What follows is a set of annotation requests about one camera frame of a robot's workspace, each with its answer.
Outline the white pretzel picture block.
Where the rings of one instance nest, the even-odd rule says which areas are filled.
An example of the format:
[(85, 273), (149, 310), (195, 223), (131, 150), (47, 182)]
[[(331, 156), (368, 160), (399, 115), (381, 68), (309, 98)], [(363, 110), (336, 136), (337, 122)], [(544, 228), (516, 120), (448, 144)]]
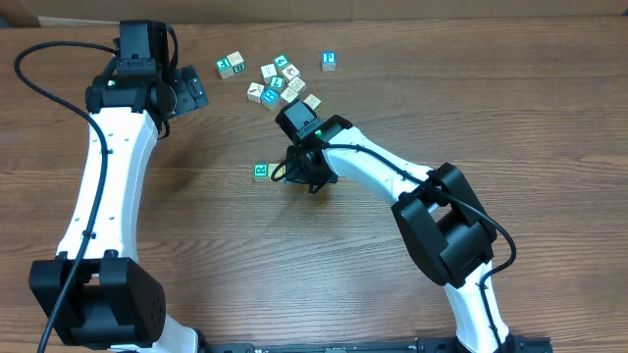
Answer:
[(297, 94), (302, 94), (306, 90), (306, 83), (300, 77), (296, 76), (288, 83), (288, 87)]

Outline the white pineapple wooden block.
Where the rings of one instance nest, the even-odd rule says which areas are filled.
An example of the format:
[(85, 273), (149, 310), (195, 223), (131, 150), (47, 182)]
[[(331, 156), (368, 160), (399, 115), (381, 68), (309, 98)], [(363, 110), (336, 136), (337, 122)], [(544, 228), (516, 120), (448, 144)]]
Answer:
[(318, 112), (321, 108), (322, 101), (314, 94), (309, 94), (303, 102), (309, 106), (314, 112)]

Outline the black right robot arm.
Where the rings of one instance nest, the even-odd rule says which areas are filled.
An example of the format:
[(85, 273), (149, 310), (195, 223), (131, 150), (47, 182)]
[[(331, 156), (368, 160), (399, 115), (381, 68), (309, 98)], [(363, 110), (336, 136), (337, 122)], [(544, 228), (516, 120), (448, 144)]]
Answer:
[(334, 177), (349, 178), (387, 202), (409, 256), (442, 286), (456, 321), (459, 348), (504, 352), (510, 332), (502, 320), (491, 277), (498, 226), (481, 206), (464, 174), (401, 159), (349, 121), (311, 114), (276, 122), (292, 145), (289, 166), (313, 192)]

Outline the green R wooden block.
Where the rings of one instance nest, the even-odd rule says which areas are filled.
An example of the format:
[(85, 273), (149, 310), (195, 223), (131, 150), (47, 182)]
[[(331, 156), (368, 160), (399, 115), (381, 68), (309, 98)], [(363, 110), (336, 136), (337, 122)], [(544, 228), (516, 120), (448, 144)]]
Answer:
[(253, 168), (253, 177), (255, 181), (268, 181), (269, 180), (269, 164), (257, 163)]

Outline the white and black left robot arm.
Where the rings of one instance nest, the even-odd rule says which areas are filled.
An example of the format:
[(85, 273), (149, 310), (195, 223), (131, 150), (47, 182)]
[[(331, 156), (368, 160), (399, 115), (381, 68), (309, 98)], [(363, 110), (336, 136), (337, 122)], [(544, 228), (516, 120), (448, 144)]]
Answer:
[(28, 284), (51, 333), (69, 346), (114, 352), (205, 352), (197, 329), (168, 315), (163, 286), (139, 263), (136, 222), (153, 148), (168, 120), (207, 105), (194, 67), (97, 76), (85, 93), (89, 147), (74, 218), (52, 260)]

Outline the blue H wooden block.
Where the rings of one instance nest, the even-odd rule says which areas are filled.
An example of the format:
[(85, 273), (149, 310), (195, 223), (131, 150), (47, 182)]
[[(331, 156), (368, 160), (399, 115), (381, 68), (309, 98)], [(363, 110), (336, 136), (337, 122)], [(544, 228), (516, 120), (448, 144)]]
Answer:
[(261, 104), (268, 110), (276, 110), (281, 105), (281, 95), (272, 88), (267, 88), (262, 93)]

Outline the green L wooden block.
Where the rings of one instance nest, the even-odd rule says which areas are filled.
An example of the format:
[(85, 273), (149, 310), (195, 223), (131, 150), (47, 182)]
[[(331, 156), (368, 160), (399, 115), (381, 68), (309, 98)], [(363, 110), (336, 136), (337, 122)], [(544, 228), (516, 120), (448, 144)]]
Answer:
[(271, 89), (282, 93), (286, 88), (286, 79), (282, 76), (272, 76), (268, 85)]

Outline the yellow G wooden block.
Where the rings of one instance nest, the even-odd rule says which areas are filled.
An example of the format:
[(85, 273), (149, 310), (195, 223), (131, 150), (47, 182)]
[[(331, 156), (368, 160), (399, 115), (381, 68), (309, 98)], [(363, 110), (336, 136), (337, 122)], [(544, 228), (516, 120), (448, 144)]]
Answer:
[(269, 165), (269, 180), (273, 182), (283, 181), (286, 177), (286, 166), (283, 163), (271, 163)]

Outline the blue P wooden block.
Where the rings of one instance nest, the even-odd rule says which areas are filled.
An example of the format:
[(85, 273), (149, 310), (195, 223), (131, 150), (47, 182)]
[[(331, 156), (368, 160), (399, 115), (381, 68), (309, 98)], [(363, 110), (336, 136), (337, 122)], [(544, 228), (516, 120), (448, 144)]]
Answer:
[(332, 72), (336, 69), (337, 56), (334, 51), (326, 51), (322, 53), (321, 66), (323, 72)]

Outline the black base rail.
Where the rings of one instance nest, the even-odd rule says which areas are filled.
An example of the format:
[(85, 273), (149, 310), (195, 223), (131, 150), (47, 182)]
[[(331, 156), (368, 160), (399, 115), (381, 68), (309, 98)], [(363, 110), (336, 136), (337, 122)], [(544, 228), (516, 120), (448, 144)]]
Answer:
[[(512, 335), (502, 345), (503, 352), (510, 353), (551, 353), (550, 339), (526, 338)], [(206, 353), (462, 353), (470, 352), (457, 341), (450, 338), (417, 338), (407, 342), (371, 342), (339, 344), (297, 344), (254, 346), (251, 343), (208, 344), (198, 352)]]

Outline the white block with 2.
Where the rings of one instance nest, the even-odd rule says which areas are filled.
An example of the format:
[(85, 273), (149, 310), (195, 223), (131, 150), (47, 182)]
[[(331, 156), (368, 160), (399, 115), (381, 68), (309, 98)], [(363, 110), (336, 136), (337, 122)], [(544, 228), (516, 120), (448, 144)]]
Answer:
[(227, 59), (230, 62), (235, 74), (241, 73), (246, 69), (245, 61), (238, 51), (229, 54)]

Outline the white hammer picture block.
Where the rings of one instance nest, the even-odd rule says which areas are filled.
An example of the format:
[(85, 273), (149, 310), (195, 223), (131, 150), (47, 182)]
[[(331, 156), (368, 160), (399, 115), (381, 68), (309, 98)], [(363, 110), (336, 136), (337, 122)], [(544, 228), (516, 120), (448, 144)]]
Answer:
[(264, 84), (251, 82), (247, 89), (247, 93), (246, 93), (247, 98), (252, 102), (260, 103), (264, 90), (265, 90)]

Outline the green letter wooden block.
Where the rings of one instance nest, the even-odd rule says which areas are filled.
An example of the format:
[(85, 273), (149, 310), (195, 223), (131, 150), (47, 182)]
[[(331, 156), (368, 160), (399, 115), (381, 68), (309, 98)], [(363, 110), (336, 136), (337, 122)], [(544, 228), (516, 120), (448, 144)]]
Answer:
[(234, 67), (227, 57), (217, 60), (215, 66), (221, 79), (226, 79), (235, 74)]

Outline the white acorn picture block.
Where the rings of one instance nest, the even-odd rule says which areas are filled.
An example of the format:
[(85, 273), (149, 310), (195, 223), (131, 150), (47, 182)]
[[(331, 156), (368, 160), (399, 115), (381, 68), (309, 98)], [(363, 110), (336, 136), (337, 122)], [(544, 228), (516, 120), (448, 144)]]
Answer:
[(282, 68), (281, 75), (287, 82), (291, 82), (293, 79), (300, 77), (300, 70), (294, 64), (288, 64)]

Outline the green top wooden block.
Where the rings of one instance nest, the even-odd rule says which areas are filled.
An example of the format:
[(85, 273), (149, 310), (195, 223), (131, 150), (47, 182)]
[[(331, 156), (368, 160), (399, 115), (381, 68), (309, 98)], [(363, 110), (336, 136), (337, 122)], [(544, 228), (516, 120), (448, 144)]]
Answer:
[(285, 67), (290, 64), (290, 60), (287, 55), (280, 54), (279, 56), (273, 59), (273, 64), (278, 72), (282, 71)]

